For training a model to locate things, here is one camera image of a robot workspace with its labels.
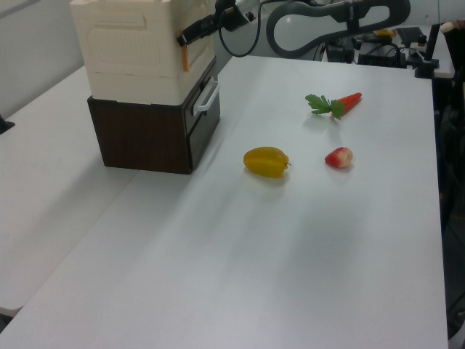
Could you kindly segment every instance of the white box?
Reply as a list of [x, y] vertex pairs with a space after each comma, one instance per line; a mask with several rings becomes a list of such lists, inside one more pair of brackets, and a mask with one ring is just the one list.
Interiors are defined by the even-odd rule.
[[176, 41], [210, 13], [209, 0], [72, 0], [70, 6], [95, 99], [180, 105], [214, 59], [207, 36], [187, 47], [186, 72]]

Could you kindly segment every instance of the white table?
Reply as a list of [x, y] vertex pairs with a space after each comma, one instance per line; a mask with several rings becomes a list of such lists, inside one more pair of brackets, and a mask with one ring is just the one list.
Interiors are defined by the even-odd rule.
[[[138, 172], [0, 348], [446, 349], [430, 82], [263, 57], [219, 80], [199, 168]], [[340, 122], [304, 99], [356, 91]], [[244, 169], [263, 145], [289, 155], [282, 180]], [[349, 171], [323, 161], [342, 145]]]
[[0, 135], [0, 313], [13, 316], [136, 171], [105, 168], [84, 68], [9, 118]]

